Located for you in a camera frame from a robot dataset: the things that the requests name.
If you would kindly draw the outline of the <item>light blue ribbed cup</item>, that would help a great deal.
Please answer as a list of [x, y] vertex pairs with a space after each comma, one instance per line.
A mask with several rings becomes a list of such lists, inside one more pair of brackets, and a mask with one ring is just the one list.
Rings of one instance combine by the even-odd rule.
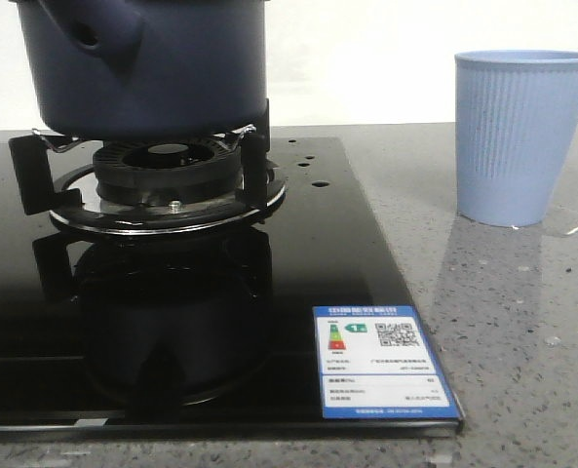
[[457, 211], [540, 222], [578, 125], [578, 52], [472, 51], [455, 65]]

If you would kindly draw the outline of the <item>black pot support grate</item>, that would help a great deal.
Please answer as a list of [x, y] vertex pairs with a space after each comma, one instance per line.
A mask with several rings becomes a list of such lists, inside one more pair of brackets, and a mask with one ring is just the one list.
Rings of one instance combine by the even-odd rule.
[[33, 131], [9, 141], [22, 207], [27, 215], [49, 214], [60, 227], [102, 236], [141, 238], [197, 234], [231, 225], [259, 222], [283, 202], [287, 180], [268, 157], [269, 114], [263, 112], [242, 128], [207, 136], [146, 140], [168, 142], [207, 138], [240, 151], [241, 170], [235, 189], [205, 201], [166, 206], [123, 205], [97, 194], [92, 162], [59, 179], [52, 177], [49, 156], [83, 144], [72, 136], [46, 136]]

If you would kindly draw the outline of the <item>dark blue cooking pot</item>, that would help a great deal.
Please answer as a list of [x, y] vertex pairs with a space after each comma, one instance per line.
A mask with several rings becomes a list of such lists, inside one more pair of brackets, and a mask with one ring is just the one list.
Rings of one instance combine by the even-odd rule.
[[41, 118], [101, 140], [220, 133], [267, 106], [261, 1], [19, 1]]

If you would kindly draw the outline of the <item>black glass gas stove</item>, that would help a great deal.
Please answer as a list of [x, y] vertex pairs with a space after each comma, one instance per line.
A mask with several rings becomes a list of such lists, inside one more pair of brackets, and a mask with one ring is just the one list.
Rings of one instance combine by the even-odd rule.
[[[313, 308], [411, 305], [335, 138], [277, 140], [282, 206], [155, 239], [24, 212], [0, 141], [0, 439], [449, 437], [444, 420], [325, 419]], [[97, 146], [49, 156], [52, 177]]]

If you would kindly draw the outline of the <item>blue energy efficiency label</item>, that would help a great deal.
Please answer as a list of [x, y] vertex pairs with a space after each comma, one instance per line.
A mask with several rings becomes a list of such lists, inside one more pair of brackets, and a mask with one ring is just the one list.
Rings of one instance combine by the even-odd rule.
[[313, 317], [323, 418], [461, 419], [413, 306], [316, 306]]

